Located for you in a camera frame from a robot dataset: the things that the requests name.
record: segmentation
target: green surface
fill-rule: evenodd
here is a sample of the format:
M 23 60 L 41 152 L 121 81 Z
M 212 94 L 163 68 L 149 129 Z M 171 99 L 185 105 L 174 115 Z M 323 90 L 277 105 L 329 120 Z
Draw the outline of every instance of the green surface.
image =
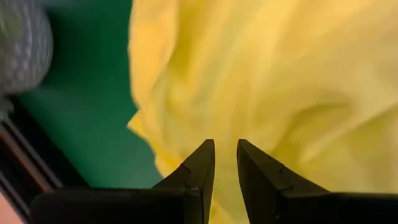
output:
M 97 187 L 160 180 L 149 146 L 126 128 L 137 111 L 127 60 L 129 0 L 39 0 L 54 58 L 43 84 L 19 99 L 78 172 Z

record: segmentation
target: gray textured object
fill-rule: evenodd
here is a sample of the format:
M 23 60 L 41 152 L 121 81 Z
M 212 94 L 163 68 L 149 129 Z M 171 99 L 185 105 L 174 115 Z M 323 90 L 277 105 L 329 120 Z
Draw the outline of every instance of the gray textured object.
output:
M 40 84 L 52 49 L 49 20 L 33 0 L 0 0 L 0 96 Z

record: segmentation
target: yellow cloth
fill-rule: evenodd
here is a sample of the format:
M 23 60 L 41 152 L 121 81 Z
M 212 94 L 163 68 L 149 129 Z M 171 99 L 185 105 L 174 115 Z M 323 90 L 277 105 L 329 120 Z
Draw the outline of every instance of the yellow cloth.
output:
M 248 139 L 337 191 L 398 192 L 398 1 L 135 0 L 129 127 L 168 175 L 215 140 L 211 223 L 247 223 Z

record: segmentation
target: yellow fabric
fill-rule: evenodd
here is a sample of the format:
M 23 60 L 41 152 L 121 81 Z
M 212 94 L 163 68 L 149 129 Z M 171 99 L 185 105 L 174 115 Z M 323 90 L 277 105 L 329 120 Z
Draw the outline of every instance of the yellow fabric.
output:
M 129 127 L 168 175 L 215 140 L 211 223 L 247 223 L 248 139 L 327 188 L 398 192 L 398 1 L 135 0 Z

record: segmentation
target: green background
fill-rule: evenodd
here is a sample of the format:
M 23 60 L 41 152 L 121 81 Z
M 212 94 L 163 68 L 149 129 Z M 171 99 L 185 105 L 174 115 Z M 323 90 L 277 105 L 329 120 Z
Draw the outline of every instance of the green background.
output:
M 151 187 L 161 178 L 149 146 L 130 132 L 137 111 L 127 60 L 129 0 L 38 0 L 54 56 L 38 89 L 19 97 L 95 187 Z

